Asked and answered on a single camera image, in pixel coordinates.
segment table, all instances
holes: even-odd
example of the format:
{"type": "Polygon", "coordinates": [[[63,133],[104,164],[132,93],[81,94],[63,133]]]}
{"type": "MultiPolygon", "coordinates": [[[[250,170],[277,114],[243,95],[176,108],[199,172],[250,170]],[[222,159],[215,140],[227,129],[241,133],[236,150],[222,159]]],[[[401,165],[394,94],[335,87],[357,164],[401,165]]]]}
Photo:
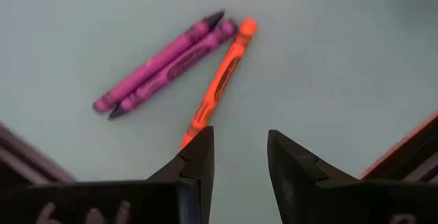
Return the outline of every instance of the table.
{"type": "Polygon", "coordinates": [[[211,121],[211,223],[281,222],[269,129],[358,176],[437,109],[436,0],[0,0],[0,120],[78,180],[148,177],[229,42],[132,115],[109,122],[92,102],[220,8],[259,32],[211,121]]]}

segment background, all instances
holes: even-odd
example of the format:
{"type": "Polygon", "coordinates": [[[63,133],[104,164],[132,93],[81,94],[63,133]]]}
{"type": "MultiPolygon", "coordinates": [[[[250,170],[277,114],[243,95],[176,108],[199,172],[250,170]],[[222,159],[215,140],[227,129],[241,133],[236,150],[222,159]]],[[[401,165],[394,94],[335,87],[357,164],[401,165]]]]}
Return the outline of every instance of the background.
{"type": "Polygon", "coordinates": [[[358,176],[437,109],[436,0],[0,0],[0,119],[78,180],[144,179],[181,139],[229,43],[129,116],[92,102],[203,16],[259,31],[211,124],[211,223],[280,223],[278,129],[358,176]]]}

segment crayon tip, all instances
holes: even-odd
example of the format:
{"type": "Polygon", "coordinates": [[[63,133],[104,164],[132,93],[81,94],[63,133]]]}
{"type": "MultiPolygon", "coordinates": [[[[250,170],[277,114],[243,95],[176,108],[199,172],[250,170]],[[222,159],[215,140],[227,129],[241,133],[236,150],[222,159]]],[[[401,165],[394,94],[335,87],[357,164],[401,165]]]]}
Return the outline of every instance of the crayon tip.
{"type": "Polygon", "coordinates": [[[108,120],[110,121],[124,114],[125,111],[118,105],[116,108],[114,108],[114,110],[112,110],[111,114],[109,114],[108,120]]]}
{"type": "Polygon", "coordinates": [[[93,103],[93,111],[95,111],[96,113],[103,113],[102,109],[99,108],[99,106],[97,105],[97,103],[93,103]]]}
{"type": "Polygon", "coordinates": [[[223,10],[216,12],[208,17],[205,17],[203,19],[204,22],[208,24],[210,29],[213,29],[220,21],[220,19],[225,15],[225,12],[223,10]]]}
{"type": "Polygon", "coordinates": [[[245,18],[240,27],[240,31],[249,36],[254,35],[257,31],[257,22],[252,18],[245,18]]]}

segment light blue surface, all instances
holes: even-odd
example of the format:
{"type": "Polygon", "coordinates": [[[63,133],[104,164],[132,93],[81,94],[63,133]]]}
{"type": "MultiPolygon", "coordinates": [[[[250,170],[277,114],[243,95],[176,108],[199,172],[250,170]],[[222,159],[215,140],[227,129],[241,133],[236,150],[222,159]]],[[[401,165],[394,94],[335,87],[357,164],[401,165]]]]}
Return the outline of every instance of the light blue surface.
{"type": "Polygon", "coordinates": [[[0,120],[80,180],[150,176],[229,43],[132,115],[91,104],[220,8],[259,32],[211,121],[211,223],[280,223],[269,129],[357,176],[437,109],[437,0],[0,0],[0,120]]]}

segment wooden edge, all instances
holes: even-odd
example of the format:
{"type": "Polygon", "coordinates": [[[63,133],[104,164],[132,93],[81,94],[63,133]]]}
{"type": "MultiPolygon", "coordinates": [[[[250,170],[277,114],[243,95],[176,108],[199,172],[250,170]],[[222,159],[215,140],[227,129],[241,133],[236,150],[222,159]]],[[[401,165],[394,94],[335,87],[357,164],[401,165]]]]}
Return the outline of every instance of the wooden edge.
{"type": "Polygon", "coordinates": [[[0,123],[0,145],[11,155],[39,172],[50,182],[75,182],[75,178],[53,160],[31,147],[0,123]]]}
{"type": "Polygon", "coordinates": [[[11,169],[16,171],[19,175],[27,179],[35,185],[51,183],[47,178],[33,170],[29,165],[18,159],[3,147],[0,147],[0,161],[7,164],[11,169]]]}
{"type": "Polygon", "coordinates": [[[409,132],[359,176],[360,179],[402,179],[437,152],[438,111],[409,132]]]}

